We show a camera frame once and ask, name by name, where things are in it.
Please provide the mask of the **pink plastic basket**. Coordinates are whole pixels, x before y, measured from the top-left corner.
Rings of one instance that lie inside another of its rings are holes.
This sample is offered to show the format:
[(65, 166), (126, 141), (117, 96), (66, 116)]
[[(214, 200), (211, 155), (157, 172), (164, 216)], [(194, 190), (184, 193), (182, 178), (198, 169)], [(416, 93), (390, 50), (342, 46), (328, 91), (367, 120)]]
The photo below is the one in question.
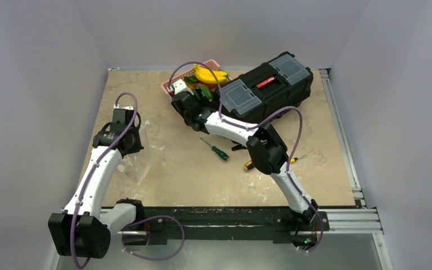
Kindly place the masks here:
[[(214, 59), (210, 59), (204, 62), (204, 65), (209, 67), (212, 70), (222, 70), (221, 65)], [(175, 73), (174, 76), (171, 77), (171, 80), (168, 80), (161, 84), (161, 88), (164, 91), (165, 94), (168, 94), (169, 96), (173, 96), (173, 91), (170, 90), (170, 87), (175, 83), (176, 81), (183, 79), (184, 77), (190, 77), (195, 75), (195, 72), (193, 70), (192, 64), (190, 65), (190, 68), (186, 71), (180, 71), (178, 70), (177, 73)]]

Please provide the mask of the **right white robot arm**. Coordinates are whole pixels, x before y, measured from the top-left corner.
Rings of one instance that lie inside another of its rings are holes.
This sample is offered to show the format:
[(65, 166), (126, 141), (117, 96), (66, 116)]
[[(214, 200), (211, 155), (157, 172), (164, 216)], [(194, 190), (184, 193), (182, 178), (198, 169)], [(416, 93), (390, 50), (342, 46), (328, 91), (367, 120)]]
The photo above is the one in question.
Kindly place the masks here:
[(303, 188), (291, 167), (294, 153), (288, 152), (269, 119), (251, 124), (230, 118), (187, 91), (176, 94), (171, 104), (193, 130), (244, 145), (256, 169), (271, 176), (286, 197), (295, 225), (306, 229), (318, 221), (317, 227), (323, 231), (324, 222), (318, 205)]

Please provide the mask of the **yellow banana bunch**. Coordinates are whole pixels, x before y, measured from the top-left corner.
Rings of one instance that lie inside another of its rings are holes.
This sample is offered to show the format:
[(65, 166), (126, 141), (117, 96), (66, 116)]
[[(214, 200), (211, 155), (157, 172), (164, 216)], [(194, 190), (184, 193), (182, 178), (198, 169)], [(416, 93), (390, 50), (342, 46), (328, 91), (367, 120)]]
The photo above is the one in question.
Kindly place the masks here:
[(220, 70), (210, 70), (201, 65), (194, 64), (193, 71), (195, 77), (206, 84), (224, 83), (228, 79), (228, 73)]

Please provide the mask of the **clear zip top bag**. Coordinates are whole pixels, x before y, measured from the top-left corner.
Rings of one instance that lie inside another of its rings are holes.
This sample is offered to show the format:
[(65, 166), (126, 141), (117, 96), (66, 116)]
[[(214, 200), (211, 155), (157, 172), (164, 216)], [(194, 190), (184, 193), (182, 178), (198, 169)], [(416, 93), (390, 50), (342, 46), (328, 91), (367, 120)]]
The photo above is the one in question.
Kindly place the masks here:
[(136, 185), (143, 182), (152, 165), (151, 147), (147, 136), (148, 129), (149, 121), (144, 121), (139, 129), (143, 149), (137, 153), (125, 155), (117, 166), (117, 172)]

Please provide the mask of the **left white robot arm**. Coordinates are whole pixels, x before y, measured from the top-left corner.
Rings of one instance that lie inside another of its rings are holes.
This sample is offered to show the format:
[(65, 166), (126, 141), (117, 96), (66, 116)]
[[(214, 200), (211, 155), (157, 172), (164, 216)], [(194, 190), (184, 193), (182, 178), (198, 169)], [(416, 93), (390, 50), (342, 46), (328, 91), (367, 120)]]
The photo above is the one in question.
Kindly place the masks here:
[(115, 107), (112, 120), (94, 136), (91, 158), (74, 196), (59, 213), (51, 214), (48, 228), (60, 256), (103, 258), (112, 235), (128, 226), (145, 224), (142, 202), (120, 199), (108, 212), (102, 203), (109, 183), (123, 157), (143, 150), (139, 113), (131, 106)]

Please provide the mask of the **black pliers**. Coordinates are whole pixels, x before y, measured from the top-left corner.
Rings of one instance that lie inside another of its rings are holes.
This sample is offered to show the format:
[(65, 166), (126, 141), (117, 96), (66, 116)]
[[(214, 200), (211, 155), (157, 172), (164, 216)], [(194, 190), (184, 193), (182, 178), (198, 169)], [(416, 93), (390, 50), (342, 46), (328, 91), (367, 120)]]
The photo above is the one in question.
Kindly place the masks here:
[(237, 142), (235, 142), (235, 141), (232, 141), (233, 142), (233, 146), (231, 147), (231, 150), (232, 151), (238, 151), (238, 150), (247, 150), (247, 147), (245, 146), (245, 145), (243, 145), (243, 144), (240, 144), (240, 143), (237, 143)]

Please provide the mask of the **green bell pepper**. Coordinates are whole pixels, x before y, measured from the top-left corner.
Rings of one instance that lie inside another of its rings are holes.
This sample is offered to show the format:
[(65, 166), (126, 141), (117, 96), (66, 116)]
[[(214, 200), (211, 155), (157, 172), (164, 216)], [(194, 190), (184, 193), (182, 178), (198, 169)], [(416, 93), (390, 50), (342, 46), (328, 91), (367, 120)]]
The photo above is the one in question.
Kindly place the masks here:
[(206, 86), (204, 84), (199, 84), (198, 88), (209, 101), (211, 101), (213, 99), (212, 91), (209, 89), (208, 86)]

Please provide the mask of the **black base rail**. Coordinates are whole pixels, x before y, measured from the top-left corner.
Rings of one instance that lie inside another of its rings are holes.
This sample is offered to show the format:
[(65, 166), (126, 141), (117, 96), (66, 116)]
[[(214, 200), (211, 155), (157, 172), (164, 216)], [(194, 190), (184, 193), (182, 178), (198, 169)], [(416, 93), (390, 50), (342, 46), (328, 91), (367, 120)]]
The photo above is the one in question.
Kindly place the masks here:
[(327, 213), (309, 226), (287, 206), (144, 207), (137, 212), (143, 224), (123, 228), (125, 241), (136, 245), (165, 245), (169, 240), (270, 241), (309, 248), (330, 229)]

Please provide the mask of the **green handled screwdriver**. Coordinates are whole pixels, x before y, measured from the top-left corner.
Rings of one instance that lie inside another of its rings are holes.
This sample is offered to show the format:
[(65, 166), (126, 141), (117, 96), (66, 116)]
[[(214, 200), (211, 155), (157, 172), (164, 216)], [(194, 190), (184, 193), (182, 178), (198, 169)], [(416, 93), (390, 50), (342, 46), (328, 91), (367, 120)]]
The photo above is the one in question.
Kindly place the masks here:
[(219, 148), (217, 148), (216, 146), (214, 146), (214, 145), (211, 145), (208, 141), (206, 141), (205, 139), (203, 139), (203, 138), (200, 138), (205, 144), (207, 144), (210, 148), (211, 148), (211, 150), (215, 153), (215, 154), (217, 154), (218, 155), (218, 157), (220, 158), (220, 159), (222, 159), (223, 161), (229, 161), (229, 156), (224, 152), (224, 151), (222, 151), (221, 149), (219, 149)]

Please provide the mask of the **black plastic toolbox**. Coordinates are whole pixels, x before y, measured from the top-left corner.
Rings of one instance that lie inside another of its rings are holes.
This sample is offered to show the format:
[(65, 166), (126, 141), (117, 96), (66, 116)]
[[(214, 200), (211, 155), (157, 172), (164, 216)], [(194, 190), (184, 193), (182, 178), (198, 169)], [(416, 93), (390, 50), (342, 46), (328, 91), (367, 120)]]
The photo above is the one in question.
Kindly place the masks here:
[(283, 52), (222, 86), (221, 112), (246, 123), (260, 123), (286, 106), (298, 107), (311, 95), (313, 73), (295, 55)]

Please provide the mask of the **black yellow screwdriver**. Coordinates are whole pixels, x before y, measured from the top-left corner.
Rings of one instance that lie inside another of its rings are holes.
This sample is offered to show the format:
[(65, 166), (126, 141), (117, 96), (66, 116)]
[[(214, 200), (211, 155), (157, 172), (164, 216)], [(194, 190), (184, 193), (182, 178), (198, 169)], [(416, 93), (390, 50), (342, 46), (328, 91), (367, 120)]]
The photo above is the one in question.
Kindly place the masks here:
[(249, 171), (252, 170), (254, 168), (254, 163), (252, 160), (248, 161), (245, 165), (244, 165), (244, 170), (245, 171)]

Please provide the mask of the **green leafy vegetable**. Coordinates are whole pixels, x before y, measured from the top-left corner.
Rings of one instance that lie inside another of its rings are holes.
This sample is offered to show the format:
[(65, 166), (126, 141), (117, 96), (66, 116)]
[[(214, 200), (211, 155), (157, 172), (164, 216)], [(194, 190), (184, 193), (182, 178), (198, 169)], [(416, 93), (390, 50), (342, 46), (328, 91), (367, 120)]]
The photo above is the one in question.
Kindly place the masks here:
[(196, 77), (195, 75), (192, 75), (192, 76), (185, 76), (185, 77), (183, 78), (183, 80), (184, 80), (186, 83), (190, 83), (190, 84), (197, 84), (197, 83), (200, 82), (200, 81), (197, 79), (197, 77)]

